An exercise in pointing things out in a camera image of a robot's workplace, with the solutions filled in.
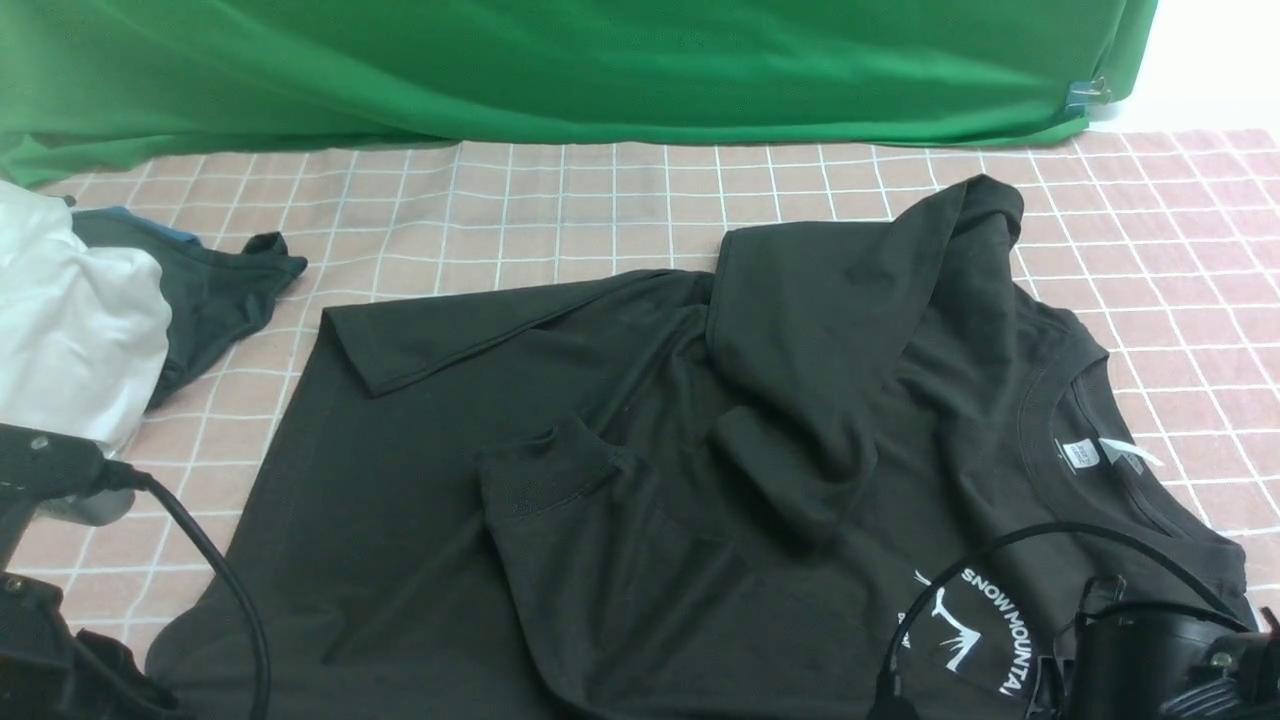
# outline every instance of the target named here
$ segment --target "white grid line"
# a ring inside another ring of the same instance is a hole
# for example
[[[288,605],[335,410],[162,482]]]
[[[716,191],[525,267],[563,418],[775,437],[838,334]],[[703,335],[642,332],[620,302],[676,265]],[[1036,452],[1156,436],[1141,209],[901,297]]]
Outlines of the white grid line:
[[[1043,187],[1044,178],[1043,178],[1043,176],[1041,176],[1039,165],[1036,163],[1034,158],[1032,158],[1032,167],[1036,169],[1036,177],[1039,178],[1039,181],[1041,181],[1041,187]],[[1044,192],[1046,192],[1046,196],[1048,197],[1050,208],[1052,208],[1056,211],[1057,210],[1057,201],[1053,199],[1053,195],[1050,193],[1047,188],[1046,188]],[[1071,238],[1071,231],[1070,231],[1070,228],[1066,227],[1066,223],[1062,222],[1061,217],[1059,217],[1059,224],[1062,228],[1062,233],[1070,240]],[[1073,245],[1071,246],[1071,252],[1075,255],[1075,261],[1079,263],[1082,268],[1087,268],[1088,266],[1088,265],[1084,264],[1084,256],[1080,254],[1080,249],[1079,247],[1076,247],[1075,245]],[[1088,282],[1089,290],[1093,292],[1094,297],[1098,299],[1100,305],[1103,305],[1103,302],[1102,302],[1102,293],[1098,292],[1097,283],[1093,282],[1092,277],[1087,277],[1085,281]],[[1134,378],[1134,382],[1138,383],[1138,392],[1139,392],[1139,395],[1142,397],[1142,401],[1147,405],[1147,411],[1151,413],[1151,416],[1155,419],[1156,428],[1161,432],[1161,434],[1165,434],[1165,432],[1166,432],[1165,430],[1165,424],[1160,419],[1160,414],[1156,413],[1156,406],[1155,406],[1155,404],[1151,402],[1151,396],[1148,396],[1144,392],[1146,388],[1144,388],[1144,383],[1143,383],[1142,375],[1138,373],[1138,368],[1133,364],[1132,356],[1128,352],[1123,352],[1123,350],[1125,348],[1125,341],[1120,336],[1120,331],[1119,331],[1119,328],[1115,324],[1115,319],[1111,318],[1111,313],[1105,307],[1105,305],[1103,305],[1103,310],[1102,310],[1102,316],[1106,320],[1107,327],[1111,329],[1111,336],[1116,338],[1116,345],[1119,346],[1119,350],[1121,350],[1121,352],[1119,354],[1120,357],[1124,359],[1124,363],[1129,366],[1129,374]],[[1184,478],[1184,479],[1189,478],[1189,474],[1187,473],[1187,468],[1183,466],[1181,459],[1178,456],[1176,452],[1174,452],[1172,443],[1167,442],[1167,439],[1165,441],[1165,450],[1167,451],[1169,456],[1172,457],[1174,465],[1178,468],[1178,475],[1180,478]],[[1208,512],[1204,510],[1204,505],[1201,502],[1199,497],[1196,495],[1196,492],[1192,488],[1187,488],[1187,489],[1188,489],[1188,493],[1192,497],[1192,502],[1196,505],[1196,511],[1201,516],[1201,521],[1203,521],[1206,527],[1212,528],[1212,524],[1211,524],[1210,518],[1208,518]]]
[[[244,177],[241,178],[239,190],[237,190],[236,192],[237,199],[244,195],[244,187],[248,184],[248,178],[253,172],[255,164],[257,164],[257,156],[255,156],[253,160],[250,161],[248,167],[244,168]],[[232,213],[227,213],[227,219],[223,222],[223,229],[221,232],[218,233],[219,245],[221,243],[221,238],[227,234],[227,228],[230,225],[230,222],[232,222]],[[230,364],[232,359],[236,356],[236,351],[239,347],[241,347],[239,343],[237,343],[233,345],[227,351],[227,354],[219,361],[220,369],[224,369],[227,368],[228,364]],[[214,401],[218,398],[218,388],[221,384],[224,377],[225,377],[224,374],[220,374],[214,379],[214,387],[209,392],[209,400],[205,401],[205,413],[212,411]],[[200,448],[204,443],[205,429],[207,427],[209,427],[209,418],[202,418],[200,420],[200,425],[196,428],[196,441],[192,443],[191,448],[192,462],[195,462],[196,459],[200,456]],[[182,480],[178,482],[178,488],[174,491],[175,496],[182,497],[183,491],[187,488],[187,482],[191,479],[192,468],[193,465],[188,466],[187,470],[182,474]],[[152,569],[147,573],[146,580],[143,580],[142,583],[142,589],[138,591],[138,596],[133,600],[133,602],[129,603],[128,610],[124,612],[124,624],[123,624],[124,626],[122,629],[120,639],[125,643],[129,642],[129,632],[133,628],[132,623],[133,615],[137,612],[137,609],[142,603],[142,601],[146,600],[147,593],[151,592],[151,580],[155,578],[155,566],[161,564],[160,559],[164,556],[164,548],[169,543],[169,536],[173,532],[173,527],[174,527],[173,518],[165,518],[164,529],[160,530],[160,541],[156,543],[155,553],[151,556]]]
[[[1084,168],[1085,168],[1085,172],[1089,173],[1089,177],[1093,177],[1093,168],[1089,165],[1088,161],[1084,163]],[[1147,177],[1147,169],[1143,168],[1140,163],[1138,164],[1138,172],[1142,173],[1143,177]],[[1155,188],[1152,188],[1152,192],[1156,195],[1156,201],[1160,202],[1161,206],[1165,206],[1165,200],[1162,197],[1160,197],[1160,193],[1156,193]],[[1111,208],[1111,199],[1108,199],[1105,192],[1102,193],[1102,202],[1106,204],[1106,206],[1108,209]],[[1129,240],[1129,232],[1124,228],[1124,225],[1121,225],[1119,223],[1119,220],[1116,222],[1116,225],[1120,227],[1121,236],[1125,240]],[[1180,228],[1178,229],[1178,234],[1179,234],[1179,237],[1181,237],[1181,234],[1183,234],[1183,231]],[[1190,247],[1190,245],[1185,242],[1185,237],[1183,237],[1183,242],[1184,242],[1184,245],[1187,245],[1187,252],[1190,254],[1192,260],[1196,263],[1197,269],[1199,269],[1201,272],[1203,272],[1204,266],[1201,264],[1199,258],[1196,255],[1196,252]],[[1183,336],[1183,331],[1181,331],[1181,328],[1178,324],[1178,318],[1174,315],[1174,311],[1169,307],[1169,302],[1165,300],[1164,292],[1161,292],[1160,287],[1155,282],[1152,282],[1152,279],[1151,279],[1149,275],[1146,274],[1147,265],[1143,261],[1142,256],[1138,255],[1137,252],[1133,252],[1132,249],[1130,249],[1129,255],[1138,264],[1138,268],[1143,270],[1143,277],[1146,278],[1147,286],[1151,288],[1151,291],[1156,295],[1156,299],[1160,300],[1160,304],[1164,306],[1164,313],[1165,313],[1165,316],[1169,319],[1169,325],[1174,329],[1174,337],[1178,338],[1178,343],[1183,348],[1181,350],[1183,356],[1187,357],[1187,360],[1192,365],[1192,369],[1196,372],[1196,378],[1199,380],[1201,386],[1208,387],[1210,382],[1204,377],[1204,370],[1203,370],[1203,368],[1201,368],[1199,359],[1196,356],[1194,352],[1190,351],[1190,348],[1187,347],[1187,338]],[[1213,295],[1217,297],[1219,302],[1221,302],[1222,305],[1226,305],[1226,301],[1222,299],[1222,295],[1217,291],[1217,286],[1215,286],[1212,282],[1210,282],[1208,286],[1213,290]],[[1235,322],[1235,314],[1230,309],[1228,309],[1228,314],[1231,316],[1231,323],[1235,324],[1235,329],[1236,329],[1236,332],[1240,332],[1240,338],[1243,340],[1244,338],[1244,333],[1240,331],[1239,323]],[[1257,360],[1257,355],[1256,354],[1254,354],[1254,360]],[[1244,445],[1240,442],[1240,438],[1236,436],[1236,433],[1230,432],[1230,430],[1233,430],[1231,418],[1228,415],[1226,410],[1222,409],[1222,402],[1219,400],[1217,393],[1216,392],[1210,392],[1208,393],[1208,398],[1210,398],[1210,402],[1213,405],[1213,411],[1217,413],[1219,420],[1221,420],[1222,425],[1226,427],[1226,429],[1229,430],[1229,434],[1230,434],[1230,438],[1231,438],[1231,443],[1235,446],[1236,452],[1240,454],[1240,457],[1244,460],[1244,464],[1249,469],[1249,473],[1254,478],[1257,478],[1258,477],[1258,470],[1254,466],[1253,460],[1249,457],[1248,451],[1244,448]],[[1176,457],[1179,455],[1178,448],[1174,447],[1171,442],[1167,443],[1167,446],[1170,447],[1170,450],[1172,451],[1174,456]],[[1271,509],[1275,511],[1276,518],[1280,518],[1280,507],[1276,506],[1275,498],[1271,497],[1271,495],[1267,492],[1267,488],[1262,484],[1261,480],[1258,480],[1258,488],[1262,491],[1263,497],[1266,497],[1267,501],[1271,503]],[[1192,496],[1196,497],[1196,502],[1197,503],[1201,503],[1201,500],[1199,500],[1198,496],[1196,496],[1194,491],[1192,491]]]

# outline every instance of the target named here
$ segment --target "green fabric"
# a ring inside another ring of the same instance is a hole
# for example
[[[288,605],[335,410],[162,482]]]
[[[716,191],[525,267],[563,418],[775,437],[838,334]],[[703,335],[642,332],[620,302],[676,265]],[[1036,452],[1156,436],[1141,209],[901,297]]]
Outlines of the green fabric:
[[[465,138],[1053,142],[1156,0],[5,0],[0,176]]]

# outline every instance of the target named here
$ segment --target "black t-shirt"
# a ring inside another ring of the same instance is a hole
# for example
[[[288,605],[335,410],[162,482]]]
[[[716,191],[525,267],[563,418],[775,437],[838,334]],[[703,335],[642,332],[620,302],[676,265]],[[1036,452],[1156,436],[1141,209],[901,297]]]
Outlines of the black t-shirt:
[[[847,720],[963,553],[1079,520],[1242,615],[1243,552],[1133,454],[1106,352],[1010,277],[991,178],[892,223],[726,236],[714,274],[329,310],[229,557],[273,717]],[[1021,717],[1084,582],[1194,602],[1128,550],[1028,541],[913,626],[925,719]],[[148,670],[210,720],[252,664],[216,583]]]

